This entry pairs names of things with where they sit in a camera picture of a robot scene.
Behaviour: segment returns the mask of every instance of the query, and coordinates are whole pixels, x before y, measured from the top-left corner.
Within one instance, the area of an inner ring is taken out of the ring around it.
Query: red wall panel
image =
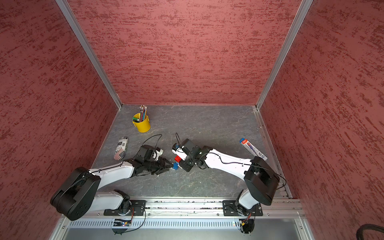
[[[255,104],[300,2],[69,0],[125,104]]]
[[[383,9],[381,1],[315,0],[262,106],[319,240],[384,225]]]
[[[117,108],[54,0],[0,9],[0,239],[46,239],[50,197],[91,166]]]

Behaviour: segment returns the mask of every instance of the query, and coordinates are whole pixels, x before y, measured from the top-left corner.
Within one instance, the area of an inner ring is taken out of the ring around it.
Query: gray marble floor
[[[182,141],[189,138],[200,147],[210,146],[232,156],[253,158],[239,142],[245,137],[268,156],[251,106],[156,105],[148,106],[147,111],[151,129],[140,133],[132,123],[139,106],[123,106],[94,163],[95,168],[117,163],[113,156],[116,144],[123,136],[129,140],[124,159],[133,157],[150,136],[163,134],[157,146],[164,150],[164,157],[174,162],[175,154],[171,150],[177,142],[176,132]],[[153,137],[146,144],[155,146],[156,140],[157,137]],[[171,169],[159,176],[149,174],[120,180],[102,190],[113,189],[136,197],[236,197],[246,185],[243,180],[221,170],[193,167],[190,172]]]

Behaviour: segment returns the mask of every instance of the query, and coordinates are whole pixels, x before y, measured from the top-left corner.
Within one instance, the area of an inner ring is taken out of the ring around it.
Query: metal vent grille
[[[86,218],[70,222],[68,228],[138,228],[143,223],[143,218],[133,219],[129,227],[113,227],[113,218],[99,219]],[[238,219],[171,219],[154,218],[146,219],[141,228],[182,228],[182,229],[228,229],[239,228]]]
[[[99,218],[86,218],[71,221],[68,228],[111,228],[113,218],[99,219]]]

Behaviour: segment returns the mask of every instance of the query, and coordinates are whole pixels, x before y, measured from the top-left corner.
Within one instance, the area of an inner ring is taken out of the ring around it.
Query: black hose
[[[384,227],[377,226],[374,224],[364,224],[359,227],[359,229],[356,231],[356,239],[357,240],[364,240],[364,230],[375,230],[378,232],[384,233]]]

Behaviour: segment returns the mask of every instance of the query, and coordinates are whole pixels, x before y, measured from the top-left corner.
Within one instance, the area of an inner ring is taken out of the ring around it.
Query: packaging box
[[[261,157],[264,161],[268,159],[262,152],[259,151],[259,149],[257,149],[252,143],[250,143],[250,142],[249,142],[248,140],[246,140],[245,138],[242,138],[242,139],[240,140],[240,143],[241,143],[246,149],[248,149],[248,151],[249,151],[250,153],[252,153],[252,155]]]

